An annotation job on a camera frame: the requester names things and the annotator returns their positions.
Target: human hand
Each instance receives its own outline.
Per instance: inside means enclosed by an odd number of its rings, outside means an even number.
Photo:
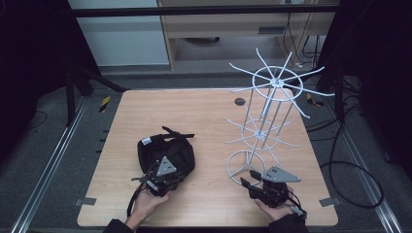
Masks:
[[[290,193],[289,196],[290,198],[292,198],[293,189],[288,186],[288,190]],[[283,205],[276,208],[270,208],[259,199],[255,199],[255,203],[263,212],[265,212],[269,216],[272,221],[276,221],[284,216],[293,214],[293,211],[291,209],[292,202],[290,200],[287,200]]]
[[[151,216],[160,204],[169,200],[171,194],[172,192],[169,191],[163,197],[156,197],[151,194],[148,189],[143,189],[137,196],[134,202],[133,212],[125,224],[132,231],[136,231],[137,227],[139,227],[146,218]]]

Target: black sleeve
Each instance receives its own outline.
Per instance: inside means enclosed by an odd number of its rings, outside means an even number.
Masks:
[[[103,233],[133,233],[133,231],[120,220],[112,219]]]
[[[305,220],[297,214],[287,215],[269,224],[270,233],[308,233]]]

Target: black backpack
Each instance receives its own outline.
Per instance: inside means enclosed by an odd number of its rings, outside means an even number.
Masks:
[[[165,126],[162,128],[168,134],[157,134],[137,144],[140,167],[145,177],[132,179],[139,180],[141,184],[130,200],[128,216],[144,183],[153,195],[164,196],[168,191],[175,190],[195,167],[193,147],[188,141],[194,134],[181,134]]]

